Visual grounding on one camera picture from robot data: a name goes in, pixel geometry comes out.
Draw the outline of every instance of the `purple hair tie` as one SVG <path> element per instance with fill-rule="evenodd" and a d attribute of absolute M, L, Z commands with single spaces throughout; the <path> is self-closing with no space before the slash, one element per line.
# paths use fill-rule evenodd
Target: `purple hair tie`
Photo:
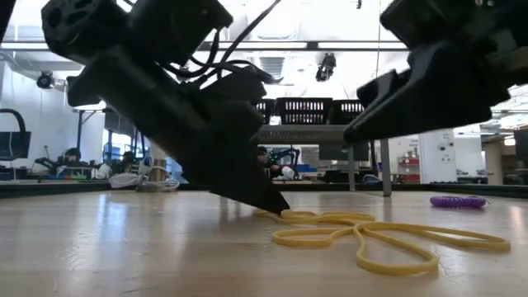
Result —
<path fill-rule="evenodd" d="M 431 204 L 441 208 L 483 208 L 489 201 L 479 196 L 433 196 Z"/>

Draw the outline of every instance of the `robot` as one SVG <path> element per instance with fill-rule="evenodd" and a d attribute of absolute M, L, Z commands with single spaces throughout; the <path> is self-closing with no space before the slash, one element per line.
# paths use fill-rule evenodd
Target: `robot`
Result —
<path fill-rule="evenodd" d="M 276 80 L 248 61 L 228 59 L 280 1 L 219 63 L 214 62 L 219 30 L 233 18 L 217 0 L 138 0 L 130 13 L 114 0 L 51 0 L 42 9 L 42 22 L 52 52 L 86 65 L 68 79 L 71 106 L 103 99 L 175 157 L 189 182 L 279 214 L 289 206 L 251 158 L 262 117 L 249 104 L 266 94 L 263 83 Z M 14 2 L 0 4 L 0 36 Z M 386 73 L 358 89 L 365 112 L 348 125 L 344 139 L 351 144 L 491 118 L 490 106 L 507 100 L 509 87 L 528 83 L 527 12 L 526 0 L 392 2 L 380 21 L 409 48 L 410 69 Z M 212 30 L 210 57 L 194 59 Z M 202 68 L 188 72 L 171 66 L 189 61 Z M 185 79 L 178 83 L 166 70 Z M 222 70 L 231 74 L 223 77 Z M 217 80 L 202 88 L 212 77 Z"/>

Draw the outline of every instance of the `security camera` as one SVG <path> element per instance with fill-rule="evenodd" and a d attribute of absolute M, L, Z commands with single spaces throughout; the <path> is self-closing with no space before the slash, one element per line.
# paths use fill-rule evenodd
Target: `security camera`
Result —
<path fill-rule="evenodd" d="M 318 82 L 326 82 L 333 75 L 333 69 L 336 68 L 337 61 L 333 53 L 324 54 L 324 58 L 319 64 L 315 80 Z"/>
<path fill-rule="evenodd" d="M 55 85 L 55 79 L 53 78 L 53 72 L 43 71 L 40 73 L 39 78 L 36 80 L 36 85 L 45 90 L 50 90 Z"/>

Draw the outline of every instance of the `computer monitor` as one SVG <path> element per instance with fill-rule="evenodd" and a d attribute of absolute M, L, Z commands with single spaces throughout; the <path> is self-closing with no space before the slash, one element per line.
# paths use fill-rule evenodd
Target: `computer monitor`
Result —
<path fill-rule="evenodd" d="M 24 144 L 20 132 L 0 132 L 0 157 L 10 158 L 22 152 L 18 158 L 28 158 L 30 152 L 31 132 L 25 134 Z"/>
<path fill-rule="evenodd" d="M 354 161 L 369 161 L 369 143 L 367 141 L 354 144 Z M 319 160 L 347 161 L 348 151 L 342 145 L 319 145 Z"/>

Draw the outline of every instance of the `wire basket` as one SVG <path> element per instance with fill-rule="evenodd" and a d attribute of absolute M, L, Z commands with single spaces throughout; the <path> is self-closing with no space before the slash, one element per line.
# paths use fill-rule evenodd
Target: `wire basket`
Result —
<path fill-rule="evenodd" d="M 359 100 L 335 100 L 330 109 L 330 125 L 348 125 L 364 109 Z"/>
<path fill-rule="evenodd" d="M 255 109 L 262 114 L 264 124 L 269 125 L 271 117 L 275 114 L 274 99 L 260 99 L 253 102 Z"/>
<path fill-rule="evenodd" d="M 283 125 L 326 125 L 332 98 L 289 98 L 276 100 Z"/>

